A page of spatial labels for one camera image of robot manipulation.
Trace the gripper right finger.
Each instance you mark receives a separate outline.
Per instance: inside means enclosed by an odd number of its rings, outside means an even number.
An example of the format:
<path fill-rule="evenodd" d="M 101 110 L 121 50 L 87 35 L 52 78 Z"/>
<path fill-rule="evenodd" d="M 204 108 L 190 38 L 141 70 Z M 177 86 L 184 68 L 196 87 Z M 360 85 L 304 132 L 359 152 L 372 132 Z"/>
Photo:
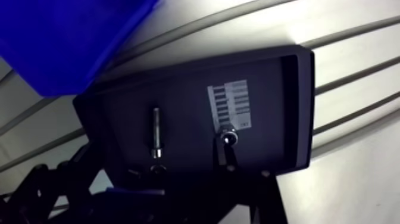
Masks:
<path fill-rule="evenodd" d="M 213 142 L 215 185 L 213 221 L 222 220 L 236 205 L 250 208 L 251 223 L 288 223 L 275 174 L 250 174 L 238 165 L 231 145 Z"/>

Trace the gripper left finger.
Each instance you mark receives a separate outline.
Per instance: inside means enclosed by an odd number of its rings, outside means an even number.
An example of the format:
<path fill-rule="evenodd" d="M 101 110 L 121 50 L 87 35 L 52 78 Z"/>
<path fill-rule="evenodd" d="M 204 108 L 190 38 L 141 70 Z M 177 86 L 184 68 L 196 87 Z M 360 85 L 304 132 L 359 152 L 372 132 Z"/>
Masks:
<path fill-rule="evenodd" d="M 96 143 L 82 146 L 56 169 L 45 164 L 32 168 L 11 194 L 1 201 L 1 223 L 146 223 L 154 220 L 151 204 L 163 189 L 127 191 L 89 190 L 104 166 Z"/>

